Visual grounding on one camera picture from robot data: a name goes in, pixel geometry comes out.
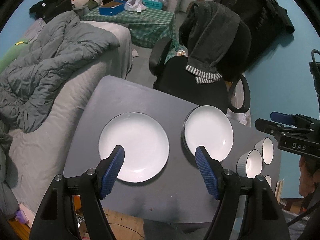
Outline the right hand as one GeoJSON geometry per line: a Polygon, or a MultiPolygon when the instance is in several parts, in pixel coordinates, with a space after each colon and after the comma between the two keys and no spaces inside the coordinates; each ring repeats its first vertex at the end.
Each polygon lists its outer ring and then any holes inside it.
{"type": "Polygon", "coordinates": [[[317,170],[314,174],[310,174],[305,157],[301,157],[299,160],[300,178],[299,178],[299,194],[303,197],[313,193],[316,189],[315,184],[319,183],[320,174],[317,170]]]}

